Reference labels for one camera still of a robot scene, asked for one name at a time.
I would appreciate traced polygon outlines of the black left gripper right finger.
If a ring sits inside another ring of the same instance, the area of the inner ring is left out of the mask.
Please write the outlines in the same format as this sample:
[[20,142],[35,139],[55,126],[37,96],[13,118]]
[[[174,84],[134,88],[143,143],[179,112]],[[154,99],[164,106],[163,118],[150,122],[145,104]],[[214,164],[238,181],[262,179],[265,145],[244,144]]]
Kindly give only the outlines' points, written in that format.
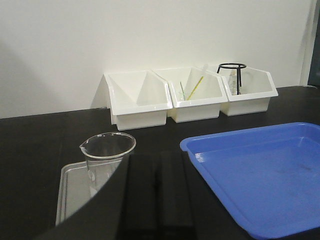
[[161,240],[194,238],[188,185],[179,152],[160,153],[158,227]]

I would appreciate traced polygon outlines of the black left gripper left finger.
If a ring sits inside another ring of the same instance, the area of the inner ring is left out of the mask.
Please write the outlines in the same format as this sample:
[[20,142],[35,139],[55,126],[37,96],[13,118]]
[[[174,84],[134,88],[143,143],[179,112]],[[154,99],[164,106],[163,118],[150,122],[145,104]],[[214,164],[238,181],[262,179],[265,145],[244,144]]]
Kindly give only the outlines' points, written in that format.
[[123,228],[123,240],[154,240],[157,235],[155,170],[148,155],[129,157]]

